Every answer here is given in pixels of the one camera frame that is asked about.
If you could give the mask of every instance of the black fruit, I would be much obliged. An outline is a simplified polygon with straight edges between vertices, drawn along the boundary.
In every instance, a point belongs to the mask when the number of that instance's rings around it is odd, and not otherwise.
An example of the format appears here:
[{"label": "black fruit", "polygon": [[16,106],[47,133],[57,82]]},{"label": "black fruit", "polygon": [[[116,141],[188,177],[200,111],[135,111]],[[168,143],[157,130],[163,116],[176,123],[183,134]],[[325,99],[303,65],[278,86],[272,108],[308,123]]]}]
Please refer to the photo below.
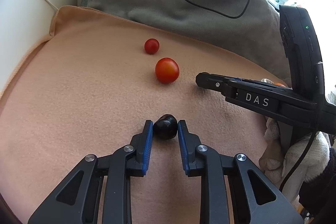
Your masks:
[{"label": "black fruit", "polygon": [[153,125],[153,135],[163,140],[169,140],[177,134],[177,120],[173,115],[165,114]]}]

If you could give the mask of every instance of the metal screw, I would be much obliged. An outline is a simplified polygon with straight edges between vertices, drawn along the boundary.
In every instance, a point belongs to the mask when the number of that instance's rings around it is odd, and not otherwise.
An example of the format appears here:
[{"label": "metal screw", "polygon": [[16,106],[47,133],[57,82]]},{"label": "metal screw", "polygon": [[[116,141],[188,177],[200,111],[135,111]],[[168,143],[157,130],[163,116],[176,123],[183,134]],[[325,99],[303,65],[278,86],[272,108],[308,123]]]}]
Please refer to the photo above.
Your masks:
[{"label": "metal screw", "polygon": [[88,154],[85,156],[86,161],[93,161],[95,159],[95,156],[93,154]]},{"label": "metal screw", "polygon": [[208,150],[208,147],[204,144],[201,144],[197,147],[198,150],[200,150],[201,152],[205,152]]},{"label": "metal screw", "polygon": [[133,151],[133,149],[134,149],[134,147],[132,146],[132,145],[126,145],[125,147],[124,147],[124,151],[125,152],[131,152],[131,151]]},{"label": "metal screw", "polygon": [[245,161],[246,160],[246,156],[244,154],[238,154],[237,155],[237,160]]}]

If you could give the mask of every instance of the peach fabric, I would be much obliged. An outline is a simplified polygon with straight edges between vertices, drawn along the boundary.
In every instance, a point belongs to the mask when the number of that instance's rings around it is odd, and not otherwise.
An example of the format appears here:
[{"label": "peach fabric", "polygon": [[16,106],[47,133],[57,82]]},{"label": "peach fabric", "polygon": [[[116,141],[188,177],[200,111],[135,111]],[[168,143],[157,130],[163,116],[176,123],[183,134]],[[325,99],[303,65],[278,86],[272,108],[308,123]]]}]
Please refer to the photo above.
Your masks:
[{"label": "peach fabric", "polygon": [[[160,42],[154,55],[143,49],[149,38]],[[221,154],[258,164],[266,148],[263,116],[195,84],[203,71],[281,82],[234,53],[70,6],[37,45],[0,99],[0,193],[23,223],[85,155],[111,154],[165,113]],[[169,85],[154,73],[163,57],[180,68]],[[147,175],[131,179],[133,223],[198,223],[200,182],[185,176],[177,138],[154,139]]]}]

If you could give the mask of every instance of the cherry tomato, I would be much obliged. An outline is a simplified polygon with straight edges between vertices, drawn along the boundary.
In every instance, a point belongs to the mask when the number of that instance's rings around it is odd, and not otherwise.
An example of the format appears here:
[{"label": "cherry tomato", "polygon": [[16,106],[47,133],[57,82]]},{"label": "cherry tomato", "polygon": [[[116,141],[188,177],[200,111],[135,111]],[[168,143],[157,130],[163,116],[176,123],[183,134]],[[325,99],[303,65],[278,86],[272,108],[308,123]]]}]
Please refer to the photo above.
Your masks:
[{"label": "cherry tomato", "polygon": [[160,44],[155,38],[150,38],[145,42],[145,51],[148,54],[154,54],[159,50]]},{"label": "cherry tomato", "polygon": [[174,82],[179,77],[179,74],[180,69],[171,58],[162,58],[156,63],[155,75],[163,84]]},{"label": "cherry tomato", "polygon": [[279,86],[284,86],[286,87],[285,85],[281,84],[281,83],[274,83],[275,85],[279,85]]}]

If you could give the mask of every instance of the gloved hand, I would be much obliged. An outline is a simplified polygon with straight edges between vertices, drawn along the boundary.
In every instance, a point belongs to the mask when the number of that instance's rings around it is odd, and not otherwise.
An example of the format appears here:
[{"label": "gloved hand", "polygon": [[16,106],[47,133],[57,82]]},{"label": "gloved hand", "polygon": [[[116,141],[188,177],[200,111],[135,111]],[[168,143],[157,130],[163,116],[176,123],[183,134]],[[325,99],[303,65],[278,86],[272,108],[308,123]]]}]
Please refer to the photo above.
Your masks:
[{"label": "gloved hand", "polygon": [[[268,118],[266,126],[267,130],[264,138],[268,145],[259,159],[259,166],[269,180],[279,187],[287,173],[302,155],[310,136],[292,145],[284,156],[281,151],[277,122]],[[286,182],[282,191],[283,195],[292,203],[298,196],[303,181],[310,182],[320,175],[326,168],[329,157],[328,142],[324,135],[319,132],[302,163]]]}]

